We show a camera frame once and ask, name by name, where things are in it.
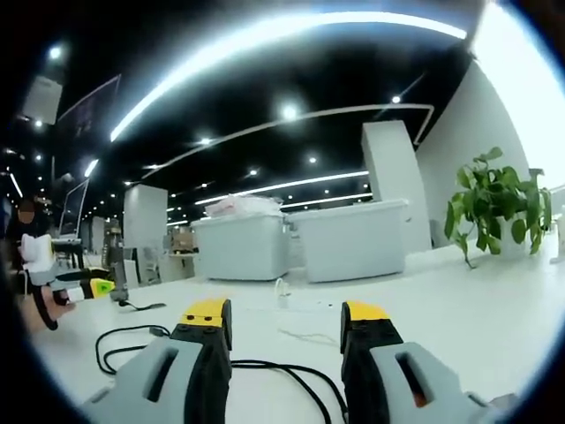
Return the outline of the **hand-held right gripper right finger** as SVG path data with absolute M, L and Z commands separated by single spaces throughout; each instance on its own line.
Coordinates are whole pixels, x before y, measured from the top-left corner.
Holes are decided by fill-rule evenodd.
M 420 344 L 403 341 L 377 306 L 348 300 L 341 316 L 342 381 L 350 423 L 495 423 L 499 413 L 461 388 Z

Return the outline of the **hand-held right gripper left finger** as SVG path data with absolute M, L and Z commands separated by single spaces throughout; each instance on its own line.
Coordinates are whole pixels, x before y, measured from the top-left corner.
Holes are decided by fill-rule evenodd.
M 231 348 L 230 300 L 198 301 L 170 337 L 122 365 L 82 411 L 91 423 L 224 423 Z

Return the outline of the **person's left hand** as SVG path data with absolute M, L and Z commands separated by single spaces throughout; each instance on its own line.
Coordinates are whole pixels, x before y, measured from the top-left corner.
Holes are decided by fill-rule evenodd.
M 31 333 L 45 329 L 58 329 L 57 320 L 71 312 L 75 305 L 68 300 L 62 291 L 52 291 L 48 286 L 33 289 L 31 298 L 22 304 L 27 329 Z

